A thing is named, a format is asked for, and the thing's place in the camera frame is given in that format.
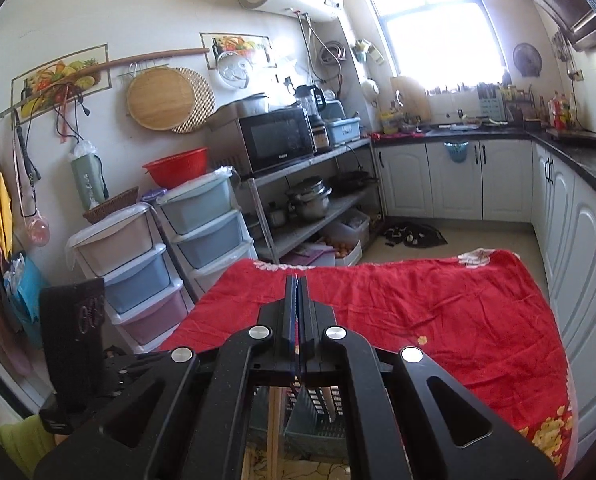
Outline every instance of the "blue hanging basket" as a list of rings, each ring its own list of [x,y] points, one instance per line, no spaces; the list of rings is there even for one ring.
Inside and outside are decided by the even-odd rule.
[[[466,149],[468,142],[445,142],[444,147],[453,162],[464,162],[466,160]]]

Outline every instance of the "triangular cutout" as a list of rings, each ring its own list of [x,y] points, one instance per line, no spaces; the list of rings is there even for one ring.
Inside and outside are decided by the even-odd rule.
[[[491,432],[491,423],[441,378],[429,377],[427,385],[456,446],[467,446]]]
[[[104,433],[126,447],[137,447],[164,389],[163,381],[153,383],[103,428]]]

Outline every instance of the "fruit wall sticker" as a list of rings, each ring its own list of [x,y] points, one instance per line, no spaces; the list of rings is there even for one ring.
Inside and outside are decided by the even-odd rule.
[[[107,45],[99,45],[85,50],[67,54],[44,63],[29,72],[12,79],[11,81],[11,104],[22,101],[38,91],[47,88],[60,79],[73,75],[85,67],[97,65],[109,61]],[[92,94],[101,90],[111,88],[111,76],[108,70],[101,70],[77,78],[74,84],[82,89],[83,95]],[[20,120],[27,121],[31,115],[42,114],[51,110],[54,105],[62,103],[63,99],[69,99],[64,86],[55,86],[47,90],[41,97],[32,99],[20,109]]]
[[[207,68],[216,69],[216,60],[223,52],[236,52],[251,61],[255,68],[276,68],[271,41],[266,36],[228,34],[225,32],[201,32],[203,46],[210,50],[205,54]]]

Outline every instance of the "window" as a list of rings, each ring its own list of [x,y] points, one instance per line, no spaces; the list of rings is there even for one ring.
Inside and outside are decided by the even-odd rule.
[[[399,74],[426,88],[502,80],[504,58],[482,0],[371,0]]]

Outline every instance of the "black microwave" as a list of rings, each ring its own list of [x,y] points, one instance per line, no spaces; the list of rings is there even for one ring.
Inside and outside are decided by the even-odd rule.
[[[207,133],[207,146],[217,166],[233,166],[244,177],[289,166],[315,152],[303,108],[234,119]]]

